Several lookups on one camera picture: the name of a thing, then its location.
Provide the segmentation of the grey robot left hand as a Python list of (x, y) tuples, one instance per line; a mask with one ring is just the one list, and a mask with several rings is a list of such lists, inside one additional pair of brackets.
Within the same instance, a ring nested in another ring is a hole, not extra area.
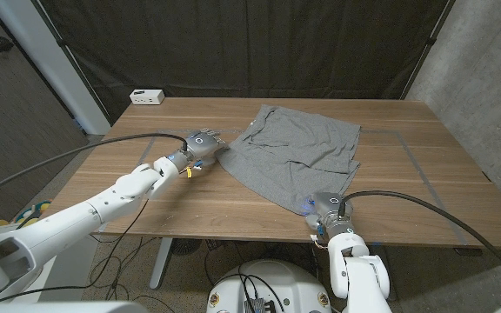
[(219, 133), (210, 129), (190, 133), (185, 141), (190, 160), (194, 162), (194, 167), (198, 168), (216, 162), (216, 153), (228, 147), (227, 143), (219, 137)]

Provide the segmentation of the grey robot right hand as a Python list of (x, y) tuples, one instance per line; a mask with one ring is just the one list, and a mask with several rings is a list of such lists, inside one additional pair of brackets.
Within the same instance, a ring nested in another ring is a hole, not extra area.
[(355, 232), (351, 222), (353, 206), (349, 202), (345, 203), (337, 193), (310, 194), (301, 202), (299, 212), (319, 235), (332, 237), (340, 233)]

